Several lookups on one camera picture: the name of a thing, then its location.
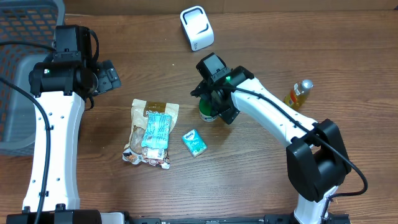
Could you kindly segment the green lidded jar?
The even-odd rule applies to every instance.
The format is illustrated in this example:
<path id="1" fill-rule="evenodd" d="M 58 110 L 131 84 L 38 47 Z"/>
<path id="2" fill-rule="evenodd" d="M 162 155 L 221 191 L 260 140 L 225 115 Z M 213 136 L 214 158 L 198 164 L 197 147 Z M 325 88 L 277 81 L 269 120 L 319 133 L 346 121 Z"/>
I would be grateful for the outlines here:
<path id="1" fill-rule="evenodd" d="M 204 99 L 199 101 L 199 112 L 200 118 L 208 123 L 215 121 L 218 117 L 217 115 L 212 115 L 212 105 Z"/>

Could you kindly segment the teal tissue pack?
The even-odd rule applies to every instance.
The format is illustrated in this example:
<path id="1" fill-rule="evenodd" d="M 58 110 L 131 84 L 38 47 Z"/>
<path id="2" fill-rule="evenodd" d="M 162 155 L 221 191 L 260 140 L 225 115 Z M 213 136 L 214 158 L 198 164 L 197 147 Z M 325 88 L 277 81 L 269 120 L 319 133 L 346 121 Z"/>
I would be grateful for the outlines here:
<path id="1" fill-rule="evenodd" d="M 197 157 L 207 150 L 207 145 L 196 129 L 182 136 L 182 141 L 193 157 Z"/>

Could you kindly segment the teal wafer packet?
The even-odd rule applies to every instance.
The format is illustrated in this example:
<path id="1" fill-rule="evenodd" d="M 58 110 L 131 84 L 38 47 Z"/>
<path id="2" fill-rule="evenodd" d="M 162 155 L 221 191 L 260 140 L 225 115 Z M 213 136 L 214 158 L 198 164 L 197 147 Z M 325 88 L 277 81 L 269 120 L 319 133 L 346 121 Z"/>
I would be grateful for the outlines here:
<path id="1" fill-rule="evenodd" d="M 167 149 L 171 123 L 172 117 L 169 114 L 149 113 L 141 146 L 152 149 Z"/>

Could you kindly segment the yellow dish soap bottle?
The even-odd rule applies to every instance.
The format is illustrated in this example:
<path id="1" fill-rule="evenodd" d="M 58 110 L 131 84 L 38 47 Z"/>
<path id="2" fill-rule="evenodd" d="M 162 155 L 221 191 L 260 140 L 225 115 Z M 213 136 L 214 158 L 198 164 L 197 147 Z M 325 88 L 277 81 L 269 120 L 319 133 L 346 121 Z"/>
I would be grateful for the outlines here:
<path id="1" fill-rule="evenodd" d="M 311 80 L 304 79 L 297 82 L 285 96 L 283 102 L 293 110 L 298 111 L 307 100 L 312 88 L 313 82 Z"/>

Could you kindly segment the brown snack bag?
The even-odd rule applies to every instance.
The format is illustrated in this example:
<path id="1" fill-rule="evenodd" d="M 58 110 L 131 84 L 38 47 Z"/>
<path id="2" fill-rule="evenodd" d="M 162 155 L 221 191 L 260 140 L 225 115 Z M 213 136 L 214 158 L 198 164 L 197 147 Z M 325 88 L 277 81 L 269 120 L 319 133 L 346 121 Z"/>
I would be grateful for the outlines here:
<path id="1" fill-rule="evenodd" d="M 131 134 L 124 147 L 122 159 L 137 166 L 141 163 L 162 169 L 170 168 L 167 149 L 142 147 L 141 142 L 146 131 L 149 113 L 169 114 L 172 117 L 170 133 L 176 125 L 180 106 L 175 103 L 162 103 L 135 99 L 131 107 Z"/>

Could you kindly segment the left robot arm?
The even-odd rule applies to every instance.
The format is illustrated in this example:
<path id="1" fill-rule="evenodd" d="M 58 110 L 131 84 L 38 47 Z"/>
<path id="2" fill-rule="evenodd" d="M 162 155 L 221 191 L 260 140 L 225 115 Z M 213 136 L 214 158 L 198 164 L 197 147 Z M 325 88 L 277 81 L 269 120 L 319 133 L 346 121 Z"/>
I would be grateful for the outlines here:
<path id="1" fill-rule="evenodd" d="M 53 52 L 29 73 L 30 91 L 10 84 L 35 106 L 35 146 L 22 211 L 7 223 L 130 222 L 128 212 L 80 208 L 76 158 L 85 103 L 121 86 L 112 62 L 99 62 L 91 48 L 97 39 L 84 26 L 57 26 Z"/>

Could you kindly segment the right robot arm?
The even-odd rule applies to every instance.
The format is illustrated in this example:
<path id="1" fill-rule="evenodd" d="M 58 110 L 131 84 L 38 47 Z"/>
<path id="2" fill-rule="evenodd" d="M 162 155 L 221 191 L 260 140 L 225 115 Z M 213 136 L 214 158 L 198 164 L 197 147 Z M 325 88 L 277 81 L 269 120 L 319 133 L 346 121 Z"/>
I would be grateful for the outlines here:
<path id="1" fill-rule="evenodd" d="M 242 66 L 228 68 L 214 53 L 196 68 L 203 80 L 191 92 L 210 104 L 211 116 L 231 124 L 240 112 L 255 119 L 286 149 L 290 183 L 298 203 L 290 214 L 265 215 L 264 223 L 349 223 L 328 212 L 330 197 L 351 172 L 343 138 L 329 119 L 321 123 L 289 108 Z"/>

